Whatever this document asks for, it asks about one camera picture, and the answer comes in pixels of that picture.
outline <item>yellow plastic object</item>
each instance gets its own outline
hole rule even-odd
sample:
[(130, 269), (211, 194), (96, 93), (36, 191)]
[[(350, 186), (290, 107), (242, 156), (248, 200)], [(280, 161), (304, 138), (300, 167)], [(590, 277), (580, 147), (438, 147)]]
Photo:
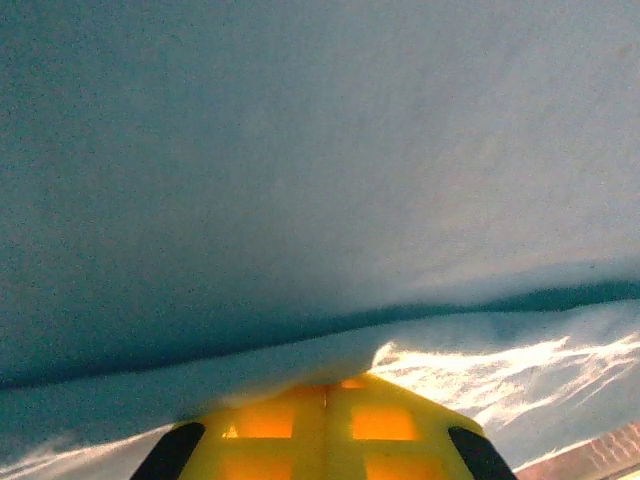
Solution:
[(449, 428), (484, 437), (473, 420), (370, 374), (194, 422), (204, 434), (172, 478), (474, 480)]

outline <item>red brick surface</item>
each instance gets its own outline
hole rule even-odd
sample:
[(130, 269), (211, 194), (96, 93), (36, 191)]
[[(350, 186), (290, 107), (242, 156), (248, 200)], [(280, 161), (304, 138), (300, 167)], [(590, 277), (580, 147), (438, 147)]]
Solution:
[(640, 422), (530, 465), (516, 475), (519, 480), (604, 480), (636, 464), (640, 464)]

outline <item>square opening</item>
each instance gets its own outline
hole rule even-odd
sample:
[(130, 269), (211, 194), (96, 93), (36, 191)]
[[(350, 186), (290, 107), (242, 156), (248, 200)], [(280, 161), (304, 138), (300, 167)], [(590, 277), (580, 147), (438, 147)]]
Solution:
[(347, 380), (343, 380), (340, 382), (340, 386), (342, 388), (365, 388), (365, 383), (359, 378), (348, 378)]
[(367, 480), (447, 480), (437, 457), (410, 454), (370, 454), (365, 458)]
[(293, 459), (285, 455), (225, 454), (221, 458), (221, 480), (290, 480)]
[(353, 407), (351, 429), (356, 440), (419, 440), (411, 413), (383, 405)]
[(243, 407), (233, 412), (222, 438), (291, 438), (295, 414), (288, 404)]

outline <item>black rubber tip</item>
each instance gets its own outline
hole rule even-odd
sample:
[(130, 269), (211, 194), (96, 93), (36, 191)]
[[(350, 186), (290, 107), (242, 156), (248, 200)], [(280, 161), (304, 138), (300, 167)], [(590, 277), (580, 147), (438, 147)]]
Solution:
[(486, 438), (462, 427), (451, 427), (449, 436), (475, 480), (517, 480)]
[(188, 423), (166, 433), (153, 447), (131, 480), (178, 480), (204, 435), (204, 425)]

